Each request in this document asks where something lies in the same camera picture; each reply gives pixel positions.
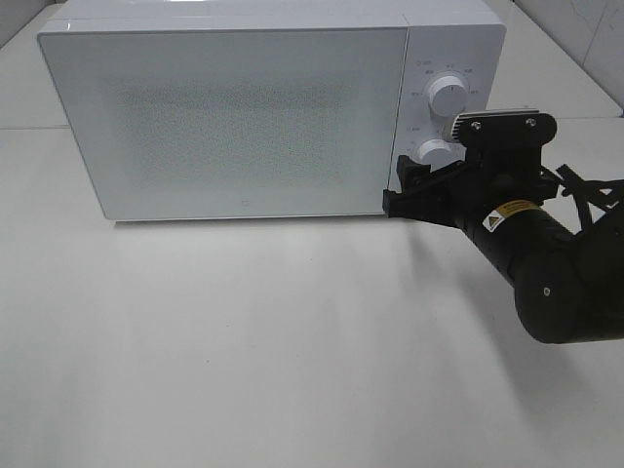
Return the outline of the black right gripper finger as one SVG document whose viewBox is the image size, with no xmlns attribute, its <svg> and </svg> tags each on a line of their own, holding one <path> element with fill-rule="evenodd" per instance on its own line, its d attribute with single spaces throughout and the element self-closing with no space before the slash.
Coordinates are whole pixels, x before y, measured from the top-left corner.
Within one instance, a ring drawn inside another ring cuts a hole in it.
<svg viewBox="0 0 624 468">
<path fill-rule="evenodd" d="M 433 171 L 430 165 L 401 155 L 397 162 L 401 190 L 385 189 L 382 209 L 388 217 L 450 217 L 445 193 L 460 173 L 460 161 Z"/>
<path fill-rule="evenodd" d="M 556 119 L 532 108 L 464 112 L 450 119 L 450 141 L 465 148 L 539 148 L 556 133 Z"/>
</svg>

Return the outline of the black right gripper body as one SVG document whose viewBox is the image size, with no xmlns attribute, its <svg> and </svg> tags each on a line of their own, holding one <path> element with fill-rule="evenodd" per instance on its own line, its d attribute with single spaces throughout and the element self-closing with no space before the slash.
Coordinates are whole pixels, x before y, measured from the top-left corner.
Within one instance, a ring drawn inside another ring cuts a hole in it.
<svg viewBox="0 0 624 468">
<path fill-rule="evenodd" d="M 559 229 L 561 224 L 542 210 L 546 200 L 553 199 L 559 183 L 545 175 L 542 148 L 494 149 L 468 148 L 461 162 L 461 173 L 448 185 L 445 200 L 450 217 L 395 217 L 424 221 L 457 229 L 495 229 L 498 221 L 515 215 L 509 204 L 527 204 L 528 212 L 540 213 L 544 219 L 535 226 Z"/>
</svg>

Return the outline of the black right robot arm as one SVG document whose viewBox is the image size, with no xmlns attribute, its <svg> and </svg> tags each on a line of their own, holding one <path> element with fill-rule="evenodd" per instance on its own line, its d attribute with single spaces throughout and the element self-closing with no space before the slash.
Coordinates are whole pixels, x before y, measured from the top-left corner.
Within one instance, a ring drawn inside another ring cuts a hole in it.
<svg viewBox="0 0 624 468">
<path fill-rule="evenodd" d="M 461 230 L 513 287 L 518 317 L 543 343 L 623 335 L 623 183 L 544 167 L 556 119 L 536 109 L 462 113 L 445 139 L 462 160 L 397 160 L 384 212 Z"/>
</svg>

